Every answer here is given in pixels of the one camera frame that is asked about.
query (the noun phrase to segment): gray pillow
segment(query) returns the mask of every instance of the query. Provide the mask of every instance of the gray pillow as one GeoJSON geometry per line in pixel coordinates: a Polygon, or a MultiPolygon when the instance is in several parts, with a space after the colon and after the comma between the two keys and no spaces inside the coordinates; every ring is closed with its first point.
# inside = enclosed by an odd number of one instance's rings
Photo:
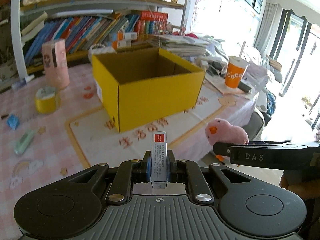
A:
{"type": "Polygon", "coordinates": [[[274,70],[273,74],[275,75],[276,81],[278,81],[281,84],[282,83],[282,74],[281,74],[281,72],[279,70],[273,68],[273,67],[271,67],[271,68],[274,70]]]}

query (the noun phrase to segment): straw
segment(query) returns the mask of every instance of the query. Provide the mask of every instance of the straw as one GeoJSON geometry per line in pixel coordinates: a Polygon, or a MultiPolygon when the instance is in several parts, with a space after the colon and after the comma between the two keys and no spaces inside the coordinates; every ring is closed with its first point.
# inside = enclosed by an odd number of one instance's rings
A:
{"type": "Polygon", "coordinates": [[[239,58],[241,58],[241,55],[242,55],[243,50],[244,50],[244,46],[245,46],[245,41],[242,44],[242,48],[241,48],[241,51],[240,51],[240,54],[239,54],[239,58]]]}

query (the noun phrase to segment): yellow cardboard box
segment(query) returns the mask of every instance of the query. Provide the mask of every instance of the yellow cardboard box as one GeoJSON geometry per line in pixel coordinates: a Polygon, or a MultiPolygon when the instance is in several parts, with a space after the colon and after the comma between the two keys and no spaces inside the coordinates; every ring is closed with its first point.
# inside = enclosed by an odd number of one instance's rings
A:
{"type": "Polygon", "coordinates": [[[93,55],[93,77],[119,132],[195,106],[204,71],[164,49],[93,55]]]}

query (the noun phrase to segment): rainbow drawing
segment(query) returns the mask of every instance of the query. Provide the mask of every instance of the rainbow drawing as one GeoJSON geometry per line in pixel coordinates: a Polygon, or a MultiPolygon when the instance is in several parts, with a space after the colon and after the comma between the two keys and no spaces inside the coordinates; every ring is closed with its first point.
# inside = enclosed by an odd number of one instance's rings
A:
{"type": "Polygon", "coordinates": [[[10,189],[16,188],[22,181],[20,175],[22,170],[27,170],[28,175],[34,174],[44,164],[41,160],[21,160],[13,168],[12,178],[10,178],[10,189]]]}

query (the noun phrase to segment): hand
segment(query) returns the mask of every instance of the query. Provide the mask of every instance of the hand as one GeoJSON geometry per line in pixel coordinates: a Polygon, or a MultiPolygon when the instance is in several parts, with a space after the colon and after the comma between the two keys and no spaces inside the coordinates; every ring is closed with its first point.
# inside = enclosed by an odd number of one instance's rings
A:
{"type": "Polygon", "coordinates": [[[303,200],[320,198],[320,179],[289,186],[287,179],[282,175],[280,187],[297,194],[303,200]]]}

